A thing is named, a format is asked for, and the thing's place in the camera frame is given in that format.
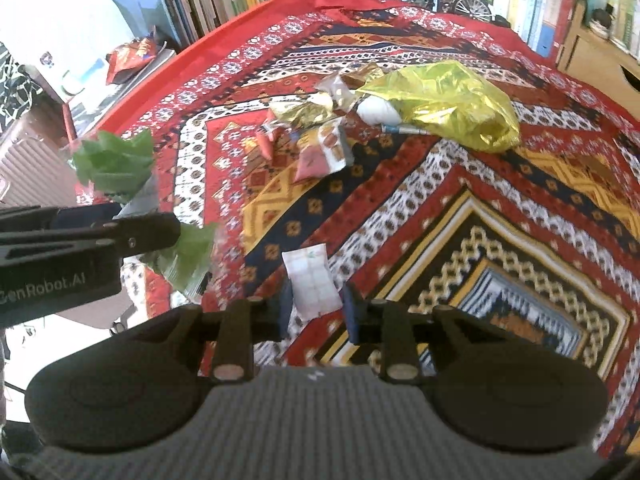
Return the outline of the green plastic wrapper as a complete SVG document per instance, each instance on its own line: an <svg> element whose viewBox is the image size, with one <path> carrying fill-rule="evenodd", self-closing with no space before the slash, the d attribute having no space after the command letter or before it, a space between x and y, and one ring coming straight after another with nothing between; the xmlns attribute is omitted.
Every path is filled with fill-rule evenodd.
<svg viewBox="0 0 640 480"><path fill-rule="evenodd" d="M117 220L140 220L149 244L137 235L126 242L132 255L187 300L198 304L216 273L218 226L196 226L170 216L160 220L152 133L148 129L123 139L98 131L70 148L70 164L80 184L119 204Z"/></svg>

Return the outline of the small white paper packet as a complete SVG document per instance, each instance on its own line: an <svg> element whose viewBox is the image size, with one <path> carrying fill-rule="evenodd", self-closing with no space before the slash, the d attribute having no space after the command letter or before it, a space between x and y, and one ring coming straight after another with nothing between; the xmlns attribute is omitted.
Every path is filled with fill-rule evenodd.
<svg viewBox="0 0 640 480"><path fill-rule="evenodd" d="M284 252L282 260L292 285L294 307L303 321L341 310L342 298L329 269L325 244Z"/></svg>

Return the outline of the orange red chili piece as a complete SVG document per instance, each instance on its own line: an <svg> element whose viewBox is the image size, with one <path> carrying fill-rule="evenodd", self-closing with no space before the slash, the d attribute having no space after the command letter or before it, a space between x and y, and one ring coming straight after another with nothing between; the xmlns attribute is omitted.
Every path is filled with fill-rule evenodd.
<svg viewBox="0 0 640 480"><path fill-rule="evenodd" d="M255 139L259 151L262 153L262 157L265 160L268 160L268 162L271 162L273 160L274 144L276 144L274 136L271 133L258 131L258 133L256 133Z"/></svg>

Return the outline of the red white snack packet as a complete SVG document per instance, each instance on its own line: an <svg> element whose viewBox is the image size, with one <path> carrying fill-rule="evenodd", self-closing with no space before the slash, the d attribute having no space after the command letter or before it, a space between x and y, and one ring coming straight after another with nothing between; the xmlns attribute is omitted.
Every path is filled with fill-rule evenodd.
<svg viewBox="0 0 640 480"><path fill-rule="evenodd" d="M298 159L295 183L336 174L355 162L341 118L306 130L296 145Z"/></svg>

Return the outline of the gold foil wrapper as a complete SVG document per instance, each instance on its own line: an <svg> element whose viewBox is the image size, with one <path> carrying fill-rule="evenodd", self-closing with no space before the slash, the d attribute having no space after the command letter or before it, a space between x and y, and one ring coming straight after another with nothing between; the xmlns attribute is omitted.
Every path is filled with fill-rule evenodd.
<svg viewBox="0 0 640 480"><path fill-rule="evenodd" d="M269 109L278 124L292 129L321 125L335 117L333 100L326 92L314 93L306 99L299 96L273 99Z"/></svg>

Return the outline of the white plastic wrapper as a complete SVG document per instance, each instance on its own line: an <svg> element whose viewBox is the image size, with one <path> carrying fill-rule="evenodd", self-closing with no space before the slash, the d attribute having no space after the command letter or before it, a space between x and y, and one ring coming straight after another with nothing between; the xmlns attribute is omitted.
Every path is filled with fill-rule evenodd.
<svg viewBox="0 0 640 480"><path fill-rule="evenodd" d="M398 126L402 119L390 102L378 96L366 96L357 106L359 118L369 126Z"/></svg>

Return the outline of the clear brown plastic wrapper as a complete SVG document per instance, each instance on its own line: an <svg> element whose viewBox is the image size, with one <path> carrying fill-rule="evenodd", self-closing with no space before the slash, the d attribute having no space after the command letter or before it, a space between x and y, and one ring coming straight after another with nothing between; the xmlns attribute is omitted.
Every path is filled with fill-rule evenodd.
<svg viewBox="0 0 640 480"><path fill-rule="evenodd" d="M356 91L367 82L381 78L385 70L376 63L363 65L356 70L334 73L321 79L314 86L319 92L326 93L336 110L349 112L357 103Z"/></svg>

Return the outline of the pink ribbed suitcase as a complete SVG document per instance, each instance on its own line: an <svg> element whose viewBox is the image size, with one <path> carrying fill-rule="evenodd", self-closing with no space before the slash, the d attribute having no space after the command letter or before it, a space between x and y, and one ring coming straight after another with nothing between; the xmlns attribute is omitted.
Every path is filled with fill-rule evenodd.
<svg viewBox="0 0 640 480"><path fill-rule="evenodd" d="M76 176L63 156L62 122L32 108L1 139L1 207L77 204Z"/></svg>

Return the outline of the red patterned tablecloth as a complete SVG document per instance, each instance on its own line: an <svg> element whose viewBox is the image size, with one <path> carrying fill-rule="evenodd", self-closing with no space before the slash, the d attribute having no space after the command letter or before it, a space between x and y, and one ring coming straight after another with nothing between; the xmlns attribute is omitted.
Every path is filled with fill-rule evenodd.
<svg viewBox="0 0 640 480"><path fill-rule="evenodd" d="M456 60L512 101L521 142L477 153L344 122L355 161L295 183L296 146L257 135L274 99L338 72ZM271 0L174 58L100 123L152 133L160 206L227 234L205 303L269 295L321 244L337 283L425 313L451 304L595 370L594 445L639 449L639 123L513 32L382 0Z"/></svg>

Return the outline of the red crumpled snack bag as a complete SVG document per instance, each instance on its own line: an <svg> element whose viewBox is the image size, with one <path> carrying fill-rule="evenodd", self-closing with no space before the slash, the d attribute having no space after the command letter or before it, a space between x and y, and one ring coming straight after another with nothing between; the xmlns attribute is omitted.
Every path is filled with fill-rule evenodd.
<svg viewBox="0 0 640 480"><path fill-rule="evenodd" d="M105 55L107 84L124 84L157 57L158 45L151 37L136 38Z"/></svg>

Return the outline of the wooden shelf box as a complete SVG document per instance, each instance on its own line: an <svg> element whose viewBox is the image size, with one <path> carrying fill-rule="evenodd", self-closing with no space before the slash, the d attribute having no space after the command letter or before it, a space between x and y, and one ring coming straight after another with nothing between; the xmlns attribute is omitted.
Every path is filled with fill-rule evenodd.
<svg viewBox="0 0 640 480"><path fill-rule="evenodd" d="M578 0L558 57L558 69L606 94L639 119L639 62L582 24L584 0Z"/></svg>

